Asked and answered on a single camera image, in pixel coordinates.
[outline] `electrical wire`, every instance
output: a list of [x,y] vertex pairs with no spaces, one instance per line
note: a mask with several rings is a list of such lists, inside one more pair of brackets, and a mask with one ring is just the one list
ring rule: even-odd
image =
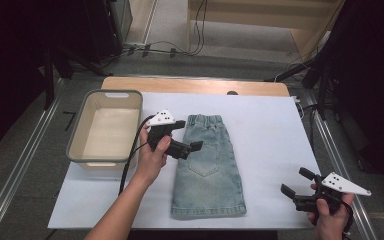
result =
[[[174,43],[171,43],[171,42],[168,42],[168,41],[158,41],[158,42],[153,42],[153,43],[146,44],[145,46],[140,46],[140,47],[134,48],[133,52],[135,52],[135,51],[147,51],[147,52],[164,53],[164,54],[181,54],[181,55],[185,55],[185,56],[196,56],[196,55],[198,55],[201,52],[201,50],[204,48],[204,43],[205,43],[204,28],[205,28],[205,18],[206,18],[206,13],[207,13],[207,4],[208,4],[208,0],[203,0],[201,2],[201,4],[200,4],[198,10],[197,10],[197,13],[196,13],[195,24],[194,24],[194,32],[196,30],[197,33],[198,33],[198,44],[197,44],[197,47],[196,47],[195,50],[190,52],[190,51],[186,51],[186,50],[181,49],[180,47],[178,47]],[[198,22],[199,22],[198,21],[198,17],[199,17],[199,14],[200,14],[201,9],[202,9],[203,6],[204,6],[204,16],[203,16],[203,20],[202,20],[202,24],[201,24],[201,30],[200,30],[199,27],[198,27]],[[154,49],[145,49],[144,50],[144,48],[147,47],[147,46],[152,46],[152,45],[159,44],[159,43],[170,44],[170,45],[174,46],[179,51],[178,52],[170,52],[170,51],[154,50]],[[126,52],[122,53],[121,56],[124,56],[127,53],[129,53],[129,52],[130,51],[126,51]]]
[[[107,63],[105,63],[105,65],[102,65],[100,67],[97,67],[99,70],[104,70],[106,67],[108,67],[113,61],[114,59],[116,59],[117,57],[119,56],[122,56],[123,53],[121,53],[120,55],[118,56],[115,56],[115,57],[112,57],[111,59],[107,59]],[[75,72],[88,72],[90,71],[90,69],[87,69],[85,67],[81,67],[81,66],[78,66],[78,65],[73,65],[71,66],[71,68],[75,71]]]
[[302,109],[303,109],[303,110],[306,110],[306,109],[314,108],[314,107],[317,107],[317,104],[311,104],[311,105],[308,105],[308,106],[303,107]]
[[343,239],[349,239],[347,236],[350,235],[350,228],[351,228],[351,225],[354,221],[354,211],[352,210],[351,206],[348,205],[348,203],[344,202],[341,200],[341,204],[345,206],[345,209],[347,210],[348,212],[348,220],[347,220],[347,224],[345,225],[344,227],[344,231],[342,232],[342,238]]
[[138,138],[139,138],[140,131],[142,130],[142,128],[143,128],[143,126],[145,125],[145,123],[146,123],[149,119],[153,118],[154,116],[155,116],[155,115],[151,115],[151,116],[148,116],[147,118],[145,118],[145,120],[142,121],[142,123],[140,124],[138,130],[136,131],[135,139],[133,140],[133,144],[132,144],[132,148],[131,148],[131,150],[130,150],[129,158],[127,159],[127,162],[124,164],[123,174],[122,174],[122,176],[121,176],[121,181],[120,181],[120,190],[119,190],[119,192],[118,192],[118,195],[120,195],[121,192],[123,192],[123,190],[124,190],[124,183],[126,182],[127,171],[129,170],[130,162],[131,162],[131,160],[132,160],[132,158],[133,158],[135,152],[136,152],[139,148],[141,148],[141,147],[143,147],[143,146],[146,145],[146,143],[145,143],[145,144],[142,144],[140,147],[135,148],[135,146],[136,146],[136,142],[138,141]]
[[51,239],[51,237],[57,232],[58,229],[52,229],[48,236],[46,236],[45,240]]
[[300,103],[295,103],[295,104],[297,104],[297,105],[299,106],[299,108],[301,109],[301,113],[302,113],[301,119],[303,119],[303,118],[304,118],[304,115],[305,115],[304,109],[302,109],[302,106],[301,106]]
[[317,110],[317,106],[314,106],[312,109],[311,109],[311,114],[310,114],[310,146],[311,146],[311,150],[313,151],[313,154],[315,153],[314,152],[314,119],[316,117],[316,110]]
[[[324,27],[323,32],[327,32],[327,28],[328,28],[329,25],[332,23],[334,17],[336,16],[336,14],[337,14],[337,12],[339,11],[339,9],[341,8],[341,6],[342,6],[342,3],[338,4],[338,6],[336,7],[334,13],[332,14],[332,16],[330,17],[330,19],[329,19],[329,21],[327,22],[326,26]],[[324,43],[324,44],[321,44],[321,45],[317,45],[317,46],[315,46],[311,51],[307,52],[307,53],[304,54],[304,55],[300,55],[298,58],[296,58],[296,59],[294,59],[293,61],[291,61],[291,62],[288,64],[289,66],[287,65],[287,70],[286,70],[286,71],[288,71],[288,70],[291,68],[291,64],[292,64],[293,62],[295,62],[295,61],[297,61],[297,60],[299,60],[299,59],[302,59],[303,57],[306,57],[306,56],[312,54],[315,50],[317,51],[317,54],[318,54],[318,53],[319,53],[319,48],[322,47],[322,46],[324,46],[325,43]],[[308,66],[306,66],[304,63],[300,63],[300,64],[302,64],[307,70],[310,70],[310,69],[311,69],[311,68],[309,68]]]
[[[294,66],[299,66],[299,65],[301,65],[301,63],[294,63],[294,64],[289,63],[289,67],[287,68],[286,71],[289,71],[289,70],[291,70],[292,67],[294,67]],[[292,77],[294,80],[296,80],[296,81],[302,81],[302,79],[304,79],[305,75],[307,74],[308,70],[310,70],[310,69],[311,69],[311,68],[308,68],[308,69],[306,69],[306,70],[303,70],[303,71],[301,71],[301,72],[299,72],[299,73],[296,73],[296,74],[292,75],[291,77]]]

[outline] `metal frame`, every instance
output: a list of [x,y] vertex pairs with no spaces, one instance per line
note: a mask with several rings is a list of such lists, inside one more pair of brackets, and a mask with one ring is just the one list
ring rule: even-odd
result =
[[[316,104],[317,101],[313,95],[313,93],[309,92],[311,90],[306,90],[303,99],[308,101],[308,104]],[[329,157],[332,161],[333,168],[335,172],[341,175],[342,177],[351,180],[350,175],[345,167],[344,161],[342,160],[342,156],[339,153],[338,148],[336,147],[335,141],[330,133],[329,126],[326,121],[324,121],[321,116],[316,114],[316,125],[318,130],[320,131],[321,137],[325,144],[326,150],[329,154]],[[371,221],[368,217],[368,214],[363,206],[363,203],[358,195],[355,196],[353,205],[354,211],[354,221],[357,224],[357,227],[360,231],[361,237],[365,240],[377,240],[378,237],[372,227]]]

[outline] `person's right hand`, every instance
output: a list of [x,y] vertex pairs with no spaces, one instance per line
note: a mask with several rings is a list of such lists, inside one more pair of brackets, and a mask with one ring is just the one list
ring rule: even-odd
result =
[[[145,144],[148,140],[148,128],[149,127],[145,124],[141,129],[139,135],[141,145]],[[170,142],[171,138],[169,136],[164,136],[160,142],[158,142],[154,151],[152,151],[149,144],[145,144],[139,149],[140,158],[132,182],[140,182],[147,187],[154,182],[160,173],[161,168],[166,165],[167,154],[164,152],[170,146]]]
[[[312,189],[316,188],[316,184],[311,185]],[[342,200],[351,206],[354,200],[354,194],[344,193]],[[342,240],[342,231],[344,230],[345,222],[347,220],[348,212],[343,204],[339,207],[333,215],[329,213],[329,206],[326,200],[317,200],[317,209],[319,211],[319,219],[317,220],[314,234],[316,240]],[[314,223],[315,213],[308,213],[308,220]]]

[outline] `floor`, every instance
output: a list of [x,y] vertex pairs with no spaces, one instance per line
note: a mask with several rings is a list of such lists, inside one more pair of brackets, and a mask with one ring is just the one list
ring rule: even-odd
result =
[[[147,43],[164,40],[184,47],[182,44],[185,43],[186,34],[183,23],[175,19],[176,16],[178,19],[183,16],[184,4],[185,1],[175,3],[169,0],[158,1]],[[273,78],[300,61],[287,29],[260,28],[257,30],[254,27],[238,28],[236,25],[228,24],[223,26],[208,24],[206,29],[208,30],[208,34],[206,32],[205,35],[206,44],[198,56],[176,56],[171,59],[165,54],[150,53],[148,57],[142,58],[141,53],[137,52],[131,56],[114,59],[105,71],[116,76],[137,74],[261,80]],[[258,42],[253,37],[256,32],[262,34],[259,35]],[[160,50],[169,50],[172,47],[167,43],[153,46]],[[67,126],[70,117],[62,114],[62,111],[77,111],[83,96],[88,91],[99,88],[104,79],[79,68],[81,67],[77,66],[78,72],[72,80],[66,81],[65,89],[59,92],[61,97],[59,106],[52,116],[48,130],[41,138],[41,143],[31,159],[17,193],[13,196],[11,205],[4,209],[6,214],[0,219],[0,239],[45,239],[51,233],[46,226],[55,204],[55,196],[61,187],[68,166],[64,150],[70,132],[63,129]],[[308,90],[302,88],[300,79],[302,76],[298,74],[286,79],[284,83],[290,94],[302,98],[301,104],[306,106]],[[317,93],[317,89],[310,90],[311,94],[313,92]],[[43,104],[44,95],[41,95],[0,143],[0,191],[44,113]],[[361,202],[367,211],[367,217],[375,235],[366,238],[364,233],[360,233],[361,227],[354,224],[351,239],[384,239],[384,176],[367,174],[359,169],[359,157],[350,147],[340,123],[336,121],[332,111],[328,110],[326,114],[325,124],[329,126],[334,143],[351,179],[361,186],[367,186],[373,193],[371,197],[361,197]],[[322,174],[330,173],[334,170],[331,163],[332,156],[326,149],[320,128],[315,123],[310,124],[309,117],[310,114],[303,117],[303,126],[310,136],[313,125],[316,159]],[[86,230],[59,230],[52,239],[82,239],[86,233]],[[243,234],[238,238],[267,239],[258,232]],[[208,236],[191,234],[183,237],[209,239]],[[311,230],[282,230],[278,231],[277,238],[312,239],[313,233]]]

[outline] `denim skirt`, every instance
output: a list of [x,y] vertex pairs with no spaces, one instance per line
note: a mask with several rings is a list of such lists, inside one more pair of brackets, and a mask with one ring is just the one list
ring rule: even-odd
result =
[[245,214],[242,181],[221,116],[190,115],[183,142],[196,141],[204,141],[202,149],[178,162],[171,214],[198,218]]

